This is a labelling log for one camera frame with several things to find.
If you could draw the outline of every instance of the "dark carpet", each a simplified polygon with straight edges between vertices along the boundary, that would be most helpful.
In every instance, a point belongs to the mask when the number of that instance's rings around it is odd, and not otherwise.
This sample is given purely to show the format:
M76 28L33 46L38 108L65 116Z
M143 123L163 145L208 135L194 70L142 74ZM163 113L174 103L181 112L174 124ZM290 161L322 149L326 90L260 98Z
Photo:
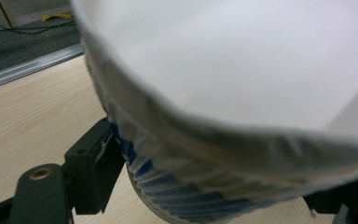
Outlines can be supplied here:
M33 29L35 27L54 28L48 30ZM41 31L44 32L33 35L14 33L37 33ZM35 21L16 27L16 30L11 31L0 28L0 71L78 43L80 43L80 34L74 20Z

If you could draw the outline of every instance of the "sliding door track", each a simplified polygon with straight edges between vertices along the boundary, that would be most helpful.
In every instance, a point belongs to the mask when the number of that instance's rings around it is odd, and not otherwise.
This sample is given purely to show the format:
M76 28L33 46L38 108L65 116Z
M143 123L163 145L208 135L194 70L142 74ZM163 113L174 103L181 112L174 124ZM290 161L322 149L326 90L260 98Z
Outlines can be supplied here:
M14 81L21 77L26 77L32 73L38 72L45 68L54 66L58 63L63 63L80 55L83 55L84 50L81 44L73 45L72 47L62 49L46 56L31 60L27 63L4 69L0 71L0 85Z

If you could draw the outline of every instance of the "light wooden floor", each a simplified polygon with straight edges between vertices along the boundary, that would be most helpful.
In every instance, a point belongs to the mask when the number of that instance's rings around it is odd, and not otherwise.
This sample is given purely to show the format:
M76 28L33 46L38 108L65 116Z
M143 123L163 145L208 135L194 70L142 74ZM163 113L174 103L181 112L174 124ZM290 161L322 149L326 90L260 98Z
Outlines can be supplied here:
M63 163L63 154L104 117L84 57L61 63L0 87L0 202L14 194L17 179L43 163ZM244 215L231 223L327 224L333 216L312 216L301 199ZM105 214L75 223L166 223L137 198L122 172Z

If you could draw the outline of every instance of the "black cable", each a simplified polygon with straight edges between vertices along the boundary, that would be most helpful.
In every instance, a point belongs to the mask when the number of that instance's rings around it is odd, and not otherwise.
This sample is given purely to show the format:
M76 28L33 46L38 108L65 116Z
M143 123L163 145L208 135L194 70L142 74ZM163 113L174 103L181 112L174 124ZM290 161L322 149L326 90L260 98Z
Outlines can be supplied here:
M2 28L1 31L10 31L13 33L17 33L17 34L21 34L21 35L38 35L41 33L44 33L50 29L53 28L57 28L57 27L62 27L62 26L70 26L70 25L75 25L76 21L68 21L68 22L64 22L62 24L59 25L52 25L52 26L44 26L44 27L29 27L29 28L6 28L5 26L0 24L0 27ZM37 31L37 32L22 32L21 30L38 30L38 29L42 29L41 31Z

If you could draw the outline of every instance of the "yellow object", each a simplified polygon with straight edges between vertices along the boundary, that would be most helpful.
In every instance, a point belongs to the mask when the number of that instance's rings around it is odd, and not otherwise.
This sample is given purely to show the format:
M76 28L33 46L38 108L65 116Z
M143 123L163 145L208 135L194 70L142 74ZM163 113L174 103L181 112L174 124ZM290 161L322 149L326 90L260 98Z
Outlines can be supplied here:
M44 15L42 17L42 21L48 21L51 18L61 18L61 19L72 19L74 17L74 15L66 13L66 14L49 14L49 15Z

